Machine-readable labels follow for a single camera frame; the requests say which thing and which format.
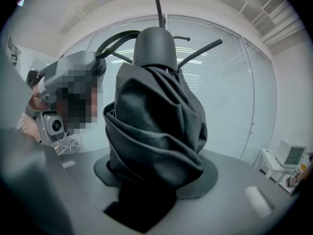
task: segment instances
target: bracelet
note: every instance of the bracelet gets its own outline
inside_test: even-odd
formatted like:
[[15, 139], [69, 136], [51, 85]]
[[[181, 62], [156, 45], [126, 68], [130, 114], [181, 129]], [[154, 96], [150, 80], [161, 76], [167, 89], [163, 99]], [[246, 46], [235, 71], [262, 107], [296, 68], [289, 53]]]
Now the bracelet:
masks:
[[[22, 124], [22, 132], [28, 136], [28, 132], [26, 130], [26, 126], [25, 126], [25, 112], [22, 113], [21, 116], [21, 124]], [[37, 143], [41, 143], [41, 139], [40, 138], [36, 138], [36, 142]]]

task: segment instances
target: white venetian blind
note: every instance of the white venetian blind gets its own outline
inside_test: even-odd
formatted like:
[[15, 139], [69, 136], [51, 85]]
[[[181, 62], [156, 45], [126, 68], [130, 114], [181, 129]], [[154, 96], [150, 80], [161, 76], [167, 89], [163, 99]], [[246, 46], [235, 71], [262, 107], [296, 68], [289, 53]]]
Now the white venetian blind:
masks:
[[250, 133], [254, 89], [251, 65], [240, 36], [209, 22], [169, 16], [168, 30], [175, 40], [178, 60], [222, 39], [222, 45], [183, 66], [189, 88], [202, 103], [208, 129], [205, 149], [240, 158]]
[[[109, 37], [126, 30], [144, 30], [149, 27], [158, 27], [157, 16], [135, 18], [106, 27], [94, 33], [88, 51], [97, 51], [99, 46]], [[118, 53], [133, 58], [135, 39], [123, 44]], [[107, 71], [102, 83], [102, 94], [98, 95], [98, 118], [88, 129], [81, 130], [80, 138], [83, 140], [87, 151], [109, 147], [109, 142], [105, 134], [105, 122], [103, 118], [103, 109], [114, 101], [116, 74], [123, 63], [122, 60], [114, 56], [106, 58]]]

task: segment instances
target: glass wall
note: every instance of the glass wall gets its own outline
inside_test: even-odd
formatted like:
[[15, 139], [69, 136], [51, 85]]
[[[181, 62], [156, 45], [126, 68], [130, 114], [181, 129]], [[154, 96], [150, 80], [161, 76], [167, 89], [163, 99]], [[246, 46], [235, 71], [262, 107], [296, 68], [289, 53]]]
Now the glass wall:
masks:
[[[119, 22], [95, 32], [91, 40], [89, 36], [83, 39], [66, 54], [73, 50], [79, 51], [79, 48], [96, 51], [103, 41], [118, 32], [143, 30], [151, 26], [158, 26], [156, 16]], [[255, 124], [254, 130], [251, 128], [256, 118], [276, 114], [276, 96], [271, 99], [275, 104], [272, 103], [272, 106], [267, 108], [267, 112], [264, 112], [261, 108], [263, 103], [260, 103], [260, 101], [264, 102], [270, 94], [276, 95], [276, 87], [263, 88], [262, 85], [265, 76], [270, 77], [267, 83], [275, 85], [271, 62], [268, 59], [262, 61], [258, 55], [262, 55], [263, 58], [265, 56], [260, 51], [257, 52], [258, 55], [255, 54], [253, 45], [245, 43], [241, 36], [219, 25], [194, 18], [168, 16], [167, 27], [173, 36], [191, 38], [189, 42], [175, 40], [178, 62], [203, 46], [219, 38], [222, 39], [222, 45], [186, 64], [183, 67], [183, 74], [190, 90], [205, 109], [208, 128], [208, 142], [205, 149], [238, 159], [242, 157], [253, 164], [254, 157], [258, 153], [257, 149], [268, 147], [275, 121], [274, 118], [268, 117], [267, 124], [263, 123], [262, 126]], [[135, 40], [128, 41], [117, 52], [132, 58], [134, 43]], [[114, 56], [107, 58], [108, 67], [102, 84], [102, 94], [98, 96], [98, 120], [88, 129], [80, 130], [81, 143], [85, 151], [109, 147], [102, 112], [104, 107], [114, 100], [115, 77], [122, 62]], [[267, 65], [267, 71], [259, 71], [264, 65]], [[258, 117], [254, 117], [254, 112], [259, 113]], [[254, 149], [251, 149], [250, 143], [253, 144], [255, 141], [248, 141], [252, 137], [251, 131], [256, 133], [253, 138], [263, 137], [263, 141]]]
[[240, 158], [253, 117], [254, 90], [251, 65], [242, 37], [198, 19], [169, 16], [168, 30], [176, 40], [180, 60], [221, 39], [218, 47], [182, 69], [189, 88], [204, 107], [208, 130], [205, 149]]
[[242, 160], [254, 165], [261, 149], [269, 146], [276, 118], [276, 80], [272, 62], [253, 44], [245, 40], [254, 80], [254, 114], [249, 140]]

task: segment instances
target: draped cloth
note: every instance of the draped cloth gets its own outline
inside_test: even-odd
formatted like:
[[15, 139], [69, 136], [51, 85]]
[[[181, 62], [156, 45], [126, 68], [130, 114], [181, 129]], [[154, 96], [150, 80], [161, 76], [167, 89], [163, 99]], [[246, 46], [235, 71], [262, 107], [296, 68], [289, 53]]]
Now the draped cloth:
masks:
[[115, 100], [103, 111], [109, 170], [140, 187], [178, 189], [203, 173], [198, 156], [207, 140], [204, 109], [182, 70], [124, 63]]

